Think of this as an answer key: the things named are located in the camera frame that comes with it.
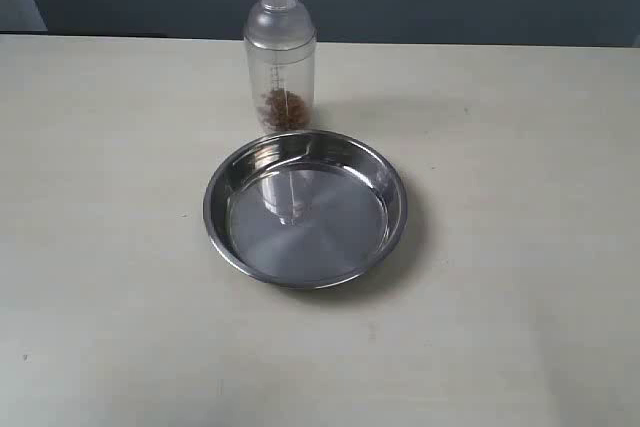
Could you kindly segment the clear plastic shaker bottle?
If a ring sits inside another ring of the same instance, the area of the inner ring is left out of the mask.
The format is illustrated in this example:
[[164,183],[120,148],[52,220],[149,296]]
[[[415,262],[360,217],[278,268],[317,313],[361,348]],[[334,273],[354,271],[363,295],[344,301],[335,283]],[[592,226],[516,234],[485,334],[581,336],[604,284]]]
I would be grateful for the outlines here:
[[258,0],[244,26],[253,103],[267,133],[309,127],[317,31],[300,0]]

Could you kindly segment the round stainless steel tray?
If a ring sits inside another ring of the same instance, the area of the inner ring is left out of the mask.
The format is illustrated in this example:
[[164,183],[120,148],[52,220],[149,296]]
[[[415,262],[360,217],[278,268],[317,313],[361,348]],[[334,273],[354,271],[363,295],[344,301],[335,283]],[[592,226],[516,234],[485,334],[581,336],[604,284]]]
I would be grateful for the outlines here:
[[298,130],[255,139],[215,170],[203,198],[208,237],[231,266],[299,290],[363,276],[396,247],[408,217],[404,183],[363,142]]

